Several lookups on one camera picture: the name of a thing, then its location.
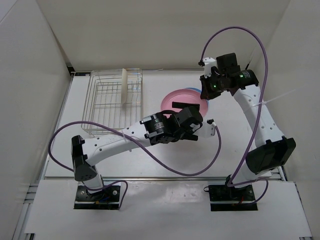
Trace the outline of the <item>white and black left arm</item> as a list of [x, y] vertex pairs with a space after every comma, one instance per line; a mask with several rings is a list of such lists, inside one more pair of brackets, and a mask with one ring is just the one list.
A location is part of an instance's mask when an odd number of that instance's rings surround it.
[[197, 141], [195, 132], [203, 126], [203, 117], [195, 106], [179, 112], [164, 110], [149, 115], [121, 132], [84, 139], [71, 139], [74, 179], [88, 187], [87, 194], [100, 200], [105, 194], [96, 165], [115, 155], [135, 148], [168, 144], [179, 140]]

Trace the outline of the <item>cream plastic plate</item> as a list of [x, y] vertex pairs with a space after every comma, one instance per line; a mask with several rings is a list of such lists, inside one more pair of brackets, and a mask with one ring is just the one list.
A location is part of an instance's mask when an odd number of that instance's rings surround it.
[[128, 72], [125, 68], [122, 69], [121, 74], [121, 105], [127, 102], [128, 95]]

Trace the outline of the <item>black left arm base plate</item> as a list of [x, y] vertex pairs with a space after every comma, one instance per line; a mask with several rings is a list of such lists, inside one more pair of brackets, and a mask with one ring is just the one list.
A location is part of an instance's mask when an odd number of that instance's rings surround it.
[[115, 183], [99, 191], [89, 191], [83, 182], [78, 183], [75, 210], [117, 210], [120, 205], [121, 183]]

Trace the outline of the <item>pink plastic plate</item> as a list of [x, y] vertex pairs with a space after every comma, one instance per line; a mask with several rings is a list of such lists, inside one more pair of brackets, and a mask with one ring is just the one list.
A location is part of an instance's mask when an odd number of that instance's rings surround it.
[[160, 110], [181, 111], [181, 109], [172, 108], [172, 102], [200, 104], [199, 112], [202, 117], [205, 117], [208, 112], [209, 102], [205, 99], [201, 99], [200, 95], [201, 93], [199, 92], [185, 88], [174, 90], [164, 97], [160, 105]]

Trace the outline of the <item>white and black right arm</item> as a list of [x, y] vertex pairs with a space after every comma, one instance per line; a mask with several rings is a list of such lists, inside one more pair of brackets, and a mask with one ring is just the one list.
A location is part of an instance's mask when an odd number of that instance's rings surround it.
[[201, 99], [212, 100], [229, 92], [241, 107], [252, 130], [253, 139], [245, 150], [240, 167], [230, 175], [224, 193], [230, 200], [238, 199], [243, 187], [258, 180], [263, 174], [282, 167], [296, 148], [293, 138], [285, 137], [271, 113], [260, 99], [261, 88], [255, 73], [242, 70], [235, 53], [217, 58], [206, 57], [199, 62], [204, 68], [200, 77]]

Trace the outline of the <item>blue plastic plate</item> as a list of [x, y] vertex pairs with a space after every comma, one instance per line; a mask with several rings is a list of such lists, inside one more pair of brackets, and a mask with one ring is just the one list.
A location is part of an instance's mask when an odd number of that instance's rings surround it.
[[188, 89], [188, 90], [193, 90], [193, 91], [196, 91], [198, 93], [201, 93], [201, 90], [198, 89], [198, 88], [194, 88], [194, 87], [186, 87], [185, 89]]

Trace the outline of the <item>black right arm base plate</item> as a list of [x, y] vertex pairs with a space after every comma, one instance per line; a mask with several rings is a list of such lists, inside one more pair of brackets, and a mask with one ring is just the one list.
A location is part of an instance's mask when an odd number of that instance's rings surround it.
[[209, 194], [211, 212], [257, 211], [252, 185], [241, 188], [226, 185], [208, 185], [203, 188]]

